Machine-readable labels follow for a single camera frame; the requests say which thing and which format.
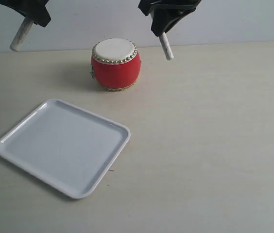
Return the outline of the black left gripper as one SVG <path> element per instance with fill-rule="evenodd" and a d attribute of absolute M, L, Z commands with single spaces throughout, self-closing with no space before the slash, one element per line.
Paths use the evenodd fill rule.
<path fill-rule="evenodd" d="M 0 4 L 25 14 L 35 24 L 46 27 L 51 21 L 46 8 L 48 0 L 0 0 Z"/>

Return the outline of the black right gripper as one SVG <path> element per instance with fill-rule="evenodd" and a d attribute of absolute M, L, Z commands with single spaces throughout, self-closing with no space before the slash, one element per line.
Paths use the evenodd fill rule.
<path fill-rule="evenodd" d="M 159 37 L 193 13 L 200 2 L 201 0 L 141 0 L 138 8 L 145 16 L 153 12 L 151 30 Z"/>

